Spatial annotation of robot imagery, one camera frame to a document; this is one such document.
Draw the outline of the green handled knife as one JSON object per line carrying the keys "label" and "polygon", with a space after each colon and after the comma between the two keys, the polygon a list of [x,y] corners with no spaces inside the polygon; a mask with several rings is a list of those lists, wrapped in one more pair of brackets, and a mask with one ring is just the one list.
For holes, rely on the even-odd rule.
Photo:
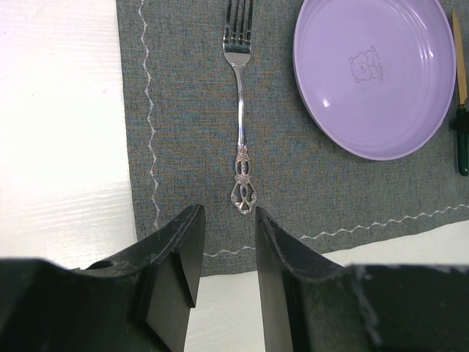
{"label": "green handled knife", "polygon": [[451,24],[454,37],[456,54],[456,74],[459,103],[452,128],[456,131],[457,138],[457,167],[461,176],[468,176],[468,85],[465,69],[465,58],[462,41],[462,30],[455,10],[451,11]]}

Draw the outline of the grey cloth napkin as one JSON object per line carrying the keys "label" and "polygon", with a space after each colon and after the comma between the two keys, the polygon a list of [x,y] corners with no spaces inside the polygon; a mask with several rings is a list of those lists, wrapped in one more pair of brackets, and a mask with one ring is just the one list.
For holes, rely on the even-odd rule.
{"label": "grey cloth napkin", "polygon": [[[230,200],[237,85],[222,37],[227,1],[118,1],[136,235],[192,204],[205,207],[202,273],[256,268],[254,215]],[[310,118],[292,63],[300,1],[255,1],[244,72],[245,140],[257,204],[321,253],[468,220],[468,179],[447,123],[417,152],[370,161]]]}

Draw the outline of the purple plate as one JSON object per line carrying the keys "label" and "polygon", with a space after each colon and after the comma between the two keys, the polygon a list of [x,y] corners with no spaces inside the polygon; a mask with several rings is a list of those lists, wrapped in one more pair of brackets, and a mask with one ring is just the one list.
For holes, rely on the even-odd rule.
{"label": "purple plate", "polygon": [[293,64],[318,127],[376,161],[426,144],[454,94],[453,37],[438,1],[305,1]]}

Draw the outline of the silver fork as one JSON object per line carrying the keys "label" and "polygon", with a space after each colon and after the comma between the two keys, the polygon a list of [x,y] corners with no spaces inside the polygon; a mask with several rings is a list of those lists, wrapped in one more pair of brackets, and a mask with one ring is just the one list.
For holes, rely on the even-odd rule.
{"label": "silver fork", "polygon": [[234,71],[237,81],[237,156],[235,159],[232,204],[243,215],[249,214],[256,203],[256,191],[251,181],[251,161],[245,143],[243,71],[251,58],[252,1],[228,1],[225,17],[224,58]]}

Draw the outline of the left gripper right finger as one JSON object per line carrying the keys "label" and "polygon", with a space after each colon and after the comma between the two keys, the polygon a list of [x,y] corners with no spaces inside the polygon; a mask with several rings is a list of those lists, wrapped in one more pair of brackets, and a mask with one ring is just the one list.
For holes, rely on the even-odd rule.
{"label": "left gripper right finger", "polygon": [[468,267],[341,266],[256,209],[267,351],[466,351]]}

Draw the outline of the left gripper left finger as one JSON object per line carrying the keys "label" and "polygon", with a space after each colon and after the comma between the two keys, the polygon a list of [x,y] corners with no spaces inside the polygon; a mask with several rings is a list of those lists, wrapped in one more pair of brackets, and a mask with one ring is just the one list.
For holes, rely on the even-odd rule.
{"label": "left gripper left finger", "polygon": [[191,205],[88,268],[1,261],[3,351],[182,351],[196,305],[206,217]]}

